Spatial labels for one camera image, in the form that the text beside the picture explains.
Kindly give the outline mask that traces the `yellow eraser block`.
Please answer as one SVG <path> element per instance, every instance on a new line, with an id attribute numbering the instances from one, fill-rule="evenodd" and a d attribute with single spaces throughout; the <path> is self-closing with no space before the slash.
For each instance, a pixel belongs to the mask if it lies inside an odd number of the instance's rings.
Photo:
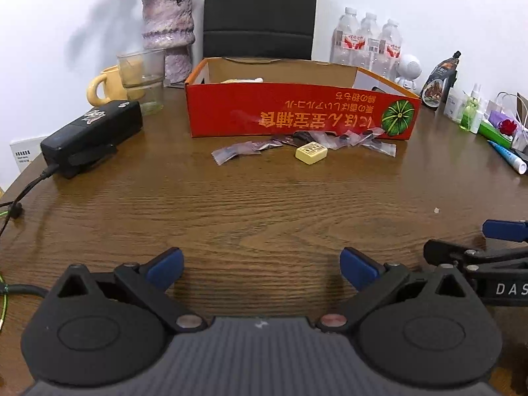
<path id="1" fill-rule="evenodd" d="M 325 159 L 328 155 L 328 149 L 316 141 L 312 141 L 295 150 L 295 158 L 306 165 L 313 165 Z"/>

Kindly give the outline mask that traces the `silver brown candy wrapper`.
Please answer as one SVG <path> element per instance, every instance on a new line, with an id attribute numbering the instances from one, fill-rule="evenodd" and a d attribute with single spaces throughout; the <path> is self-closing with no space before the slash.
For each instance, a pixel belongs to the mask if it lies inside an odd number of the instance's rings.
<path id="1" fill-rule="evenodd" d="M 259 155 L 260 148 L 261 145 L 258 142 L 247 141 L 214 150 L 211 155 L 217 165 L 223 165 L 239 155 Z"/>

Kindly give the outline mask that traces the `yellow white plush toy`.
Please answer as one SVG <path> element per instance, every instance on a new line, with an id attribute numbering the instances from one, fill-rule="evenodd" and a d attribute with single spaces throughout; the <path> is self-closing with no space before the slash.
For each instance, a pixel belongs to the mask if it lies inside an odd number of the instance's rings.
<path id="1" fill-rule="evenodd" d="M 252 78 L 252 79 L 227 79 L 222 82 L 221 84 L 238 84 L 238 83 L 263 83 L 264 80 L 261 77 L 258 78 Z"/>

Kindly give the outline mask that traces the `white blue tube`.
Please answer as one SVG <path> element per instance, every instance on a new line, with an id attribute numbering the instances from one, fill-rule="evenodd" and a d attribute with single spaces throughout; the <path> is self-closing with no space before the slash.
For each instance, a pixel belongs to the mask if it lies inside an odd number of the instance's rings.
<path id="1" fill-rule="evenodd" d="M 520 158 L 517 154 L 513 153 L 507 148 L 500 146 L 498 143 L 489 140 L 489 145 L 499 153 L 499 155 L 510 165 L 517 174 L 524 175 L 527 172 L 527 163 Z"/>

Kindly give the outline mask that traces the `red rose ornament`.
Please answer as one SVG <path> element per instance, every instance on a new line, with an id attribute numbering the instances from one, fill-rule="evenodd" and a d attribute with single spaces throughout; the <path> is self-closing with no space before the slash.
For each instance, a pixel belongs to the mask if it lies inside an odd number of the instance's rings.
<path id="1" fill-rule="evenodd" d="M 499 123 L 499 131 L 505 136 L 514 136 L 516 130 L 517 124 L 512 120 L 505 119 Z"/>

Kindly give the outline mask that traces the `small white spray bottle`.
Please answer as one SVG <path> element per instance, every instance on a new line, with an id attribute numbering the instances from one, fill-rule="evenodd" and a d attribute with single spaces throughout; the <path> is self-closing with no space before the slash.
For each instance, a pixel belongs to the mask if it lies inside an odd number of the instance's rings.
<path id="1" fill-rule="evenodd" d="M 486 100 L 481 98 L 479 100 L 479 104 L 475 110 L 475 113 L 474 113 L 474 117 L 473 117 L 473 120 L 472 120 L 472 124 L 471 124 L 471 127 L 470 127 L 470 132 L 472 134 L 477 134 L 479 129 L 480 129 L 480 124 L 481 124 L 481 121 L 483 119 L 483 116 L 485 115 L 485 112 L 486 112 Z"/>

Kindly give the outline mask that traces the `green sanitizer bottle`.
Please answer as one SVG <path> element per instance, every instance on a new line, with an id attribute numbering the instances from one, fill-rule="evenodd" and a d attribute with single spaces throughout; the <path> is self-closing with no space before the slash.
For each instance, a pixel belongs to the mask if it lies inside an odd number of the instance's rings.
<path id="1" fill-rule="evenodd" d="M 464 102 L 461 112 L 461 121 L 459 127 L 464 131 L 470 131 L 474 117 L 476 116 L 477 110 L 479 108 L 479 98 L 480 93 L 476 90 L 473 90 L 468 97 L 467 101 Z"/>

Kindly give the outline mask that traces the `white wipes container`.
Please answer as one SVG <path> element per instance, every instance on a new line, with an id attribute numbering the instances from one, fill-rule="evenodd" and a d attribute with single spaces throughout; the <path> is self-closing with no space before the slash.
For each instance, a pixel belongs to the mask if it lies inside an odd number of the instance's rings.
<path id="1" fill-rule="evenodd" d="M 452 122 L 459 123 L 462 119 L 463 106 L 467 101 L 464 91 L 452 88 L 446 97 L 443 115 Z"/>

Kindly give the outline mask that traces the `black case with stickers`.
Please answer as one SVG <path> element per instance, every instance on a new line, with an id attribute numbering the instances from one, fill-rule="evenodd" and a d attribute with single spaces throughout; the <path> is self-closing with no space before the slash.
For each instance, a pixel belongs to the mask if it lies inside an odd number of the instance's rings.
<path id="1" fill-rule="evenodd" d="M 40 143 L 47 166 L 71 179 L 117 152 L 143 126 L 137 101 L 113 100 L 93 107 Z"/>

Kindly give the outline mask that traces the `black sauce pouch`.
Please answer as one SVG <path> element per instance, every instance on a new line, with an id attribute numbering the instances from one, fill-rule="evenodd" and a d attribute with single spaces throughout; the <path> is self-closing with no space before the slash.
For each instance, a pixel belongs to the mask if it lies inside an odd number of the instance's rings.
<path id="1" fill-rule="evenodd" d="M 455 51 L 434 68 L 424 83 L 420 93 L 421 103 L 430 110 L 437 111 L 441 104 L 446 103 L 449 90 L 456 81 L 460 56 L 461 52 Z"/>

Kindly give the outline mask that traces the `yellow ceramic mug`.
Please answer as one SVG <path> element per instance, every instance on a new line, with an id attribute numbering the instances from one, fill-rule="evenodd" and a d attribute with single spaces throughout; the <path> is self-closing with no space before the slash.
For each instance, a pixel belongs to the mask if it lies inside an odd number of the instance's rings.
<path id="1" fill-rule="evenodd" d="M 86 97 L 93 107 L 104 106 L 114 100 L 125 100 L 127 93 L 123 88 L 118 66 L 108 67 L 94 78 L 88 85 Z"/>

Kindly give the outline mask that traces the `right water bottle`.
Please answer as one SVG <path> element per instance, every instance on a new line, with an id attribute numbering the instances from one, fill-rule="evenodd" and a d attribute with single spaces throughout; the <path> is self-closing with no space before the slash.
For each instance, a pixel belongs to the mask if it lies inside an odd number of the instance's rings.
<path id="1" fill-rule="evenodd" d="M 402 43 L 399 23 L 388 19 L 379 34 L 376 68 L 379 75 L 391 81 L 396 79 L 396 66 L 400 58 Z"/>

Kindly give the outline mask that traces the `water bottle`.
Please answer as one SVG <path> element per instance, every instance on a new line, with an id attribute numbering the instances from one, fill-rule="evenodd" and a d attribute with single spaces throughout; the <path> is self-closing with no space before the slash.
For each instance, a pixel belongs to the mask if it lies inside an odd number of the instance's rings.
<path id="1" fill-rule="evenodd" d="M 366 70 L 371 69 L 372 60 L 380 50 L 380 28 L 377 23 L 377 15 L 367 13 L 361 21 L 358 30 L 360 48 L 358 54 L 358 66 Z"/>
<path id="2" fill-rule="evenodd" d="M 402 43 L 399 23 L 388 19 L 379 34 L 376 68 L 379 75 L 391 81 L 396 79 L 396 66 L 400 58 Z"/>
<path id="3" fill-rule="evenodd" d="M 352 7 L 346 7 L 345 13 L 339 18 L 332 35 L 331 63 L 352 65 L 352 60 L 356 53 L 355 47 L 358 42 L 356 31 L 359 28 L 357 11 Z"/>

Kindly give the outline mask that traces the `left water bottle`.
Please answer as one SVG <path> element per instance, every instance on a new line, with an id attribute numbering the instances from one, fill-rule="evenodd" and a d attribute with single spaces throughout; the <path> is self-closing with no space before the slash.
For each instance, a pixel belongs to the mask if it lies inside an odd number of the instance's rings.
<path id="1" fill-rule="evenodd" d="M 339 18 L 332 35 L 331 63 L 352 65 L 352 60 L 356 53 L 355 47 L 358 42 L 356 31 L 359 28 L 357 11 L 352 7 L 346 7 L 345 13 Z"/>

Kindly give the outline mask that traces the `black paper bag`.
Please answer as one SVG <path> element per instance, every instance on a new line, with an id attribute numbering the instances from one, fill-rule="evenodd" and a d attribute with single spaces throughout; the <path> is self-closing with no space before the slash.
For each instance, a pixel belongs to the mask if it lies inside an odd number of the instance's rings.
<path id="1" fill-rule="evenodd" d="M 205 57 L 312 58 L 317 0 L 204 0 Z"/>

